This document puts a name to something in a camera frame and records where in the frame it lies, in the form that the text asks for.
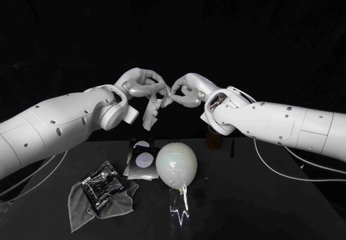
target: table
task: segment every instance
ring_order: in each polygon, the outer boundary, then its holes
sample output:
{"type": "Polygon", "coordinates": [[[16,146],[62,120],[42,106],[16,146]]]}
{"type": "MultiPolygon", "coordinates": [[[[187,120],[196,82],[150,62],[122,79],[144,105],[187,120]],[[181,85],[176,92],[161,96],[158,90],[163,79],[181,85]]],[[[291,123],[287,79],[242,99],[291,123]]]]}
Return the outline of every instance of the table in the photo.
{"type": "MultiPolygon", "coordinates": [[[[219,150],[203,139],[181,139],[194,151],[197,173],[187,187],[191,239],[337,240],[346,238],[346,223],[311,182],[276,175],[258,158],[253,140],[225,138],[219,150]]],[[[155,140],[163,147],[167,140],[155,140]]],[[[278,145],[256,141],[265,162],[281,173],[305,178],[289,154],[278,145]]],[[[122,173],[128,141],[83,142],[44,183],[10,207],[0,221],[3,240],[168,240],[170,199],[160,179],[137,180],[134,212],[93,218],[70,233],[67,195],[88,172],[109,161],[122,173]]],[[[31,178],[24,191],[49,174],[62,158],[31,178]]]]}

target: gray cloth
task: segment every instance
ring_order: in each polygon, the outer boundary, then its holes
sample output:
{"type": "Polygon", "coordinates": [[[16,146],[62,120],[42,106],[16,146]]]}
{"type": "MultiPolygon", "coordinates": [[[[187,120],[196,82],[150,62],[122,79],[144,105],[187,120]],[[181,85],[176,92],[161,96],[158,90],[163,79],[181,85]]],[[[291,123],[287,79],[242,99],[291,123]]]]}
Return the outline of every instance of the gray cloth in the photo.
{"type": "Polygon", "coordinates": [[[93,211],[79,182],[72,186],[67,196],[67,215],[70,224],[70,233],[83,226],[96,216],[99,219],[121,216],[132,212],[132,196],[138,184],[132,180],[125,180],[127,187],[111,197],[108,203],[98,212],[93,211]]]}

